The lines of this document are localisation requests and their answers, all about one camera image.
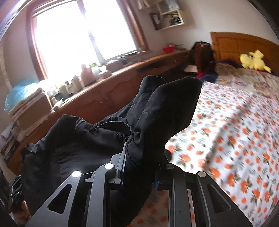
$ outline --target black fabric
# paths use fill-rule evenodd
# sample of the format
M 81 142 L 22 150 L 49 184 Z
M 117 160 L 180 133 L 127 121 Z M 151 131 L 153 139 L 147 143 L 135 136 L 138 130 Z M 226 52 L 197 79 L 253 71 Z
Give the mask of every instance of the black fabric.
M 198 79 L 166 84 L 147 76 L 127 106 L 95 125 L 62 116 L 42 140 L 21 152 L 22 188 L 31 215 L 73 171 L 95 171 L 127 142 L 124 190 L 111 190 L 112 226 L 127 226 L 150 195 L 166 142 L 190 124 L 200 92 Z
M 4 207 L 3 203 L 0 201 L 0 221 L 1 226 L 4 227 L 18 227 L 12 217 L 9 215 L 7 209 Z

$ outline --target black metal bracket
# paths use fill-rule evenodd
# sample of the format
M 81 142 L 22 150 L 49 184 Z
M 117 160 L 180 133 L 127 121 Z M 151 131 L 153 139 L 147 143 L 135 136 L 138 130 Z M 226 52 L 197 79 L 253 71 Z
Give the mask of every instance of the black metal bracket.
M 204 171 L 183 172 L 162 157 L 155 173 L 157 190 L 169 189 L 168 227 L 192 226 L 187 189 L 191 190 L 196 227 L 252 227 L 238 206 Z
M 110 190 L 121 190 L 125 166 L 125 145 L 122 153 L 112 156 L 110 163 L 95 172 L 82 175 L 73 172 L 46 200 L 26 227 L 71 226 L 75 215 L 78 191 L 87 194 L 82 227 L 110 227 Z M 187 189 L 191 189 L 197 227 L 252 226 L 226 193 L 203 171 L 183 172 L 162 155 L 155 171 L 157 190 L 169 190 L 168 227 L 191 227 Z M 64 207 L 56 205 L 64 201 Z

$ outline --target yellow plush toy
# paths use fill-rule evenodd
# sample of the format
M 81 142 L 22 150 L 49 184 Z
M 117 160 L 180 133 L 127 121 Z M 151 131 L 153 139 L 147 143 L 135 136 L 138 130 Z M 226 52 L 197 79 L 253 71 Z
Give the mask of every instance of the yellow plush toy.
M 249 52 L 249 54 L 241 54 L 240 61 L 244 68 L 250 68 L 255 70 L 264 71 L 271 73 L 271 68 L 267 67 L 262 60 L 264 57 L 263 53 L 256 50 L 255 53 Z

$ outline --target wooden headboard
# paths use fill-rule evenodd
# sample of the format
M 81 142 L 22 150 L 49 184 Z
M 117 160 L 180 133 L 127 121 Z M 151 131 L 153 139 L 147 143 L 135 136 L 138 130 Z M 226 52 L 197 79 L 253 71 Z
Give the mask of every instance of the wooden headboard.
M 233 59 L 240 63 L 240 54 L 259 50 L 264 54 L 264 62 L 279 74 L 279 46 L 266 39 L 234 32 L 211 32 L 215 59 Z

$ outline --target box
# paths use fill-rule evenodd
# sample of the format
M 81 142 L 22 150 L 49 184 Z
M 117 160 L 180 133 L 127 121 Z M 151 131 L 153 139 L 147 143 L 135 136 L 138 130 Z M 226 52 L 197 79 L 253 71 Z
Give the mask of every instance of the box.
M 49 114 L 51 108 L 48 95 L 41 93 L 21 108 L 23 112 L 17 117 L 16 122 L 23 130 L 26 130 L 39 119 Z
M 107 67 L 107 70 L 111 70 L 111 72 L 115 72 L 123 68 L 120 60 L 111 60 L 106 63 L 105 66 Z

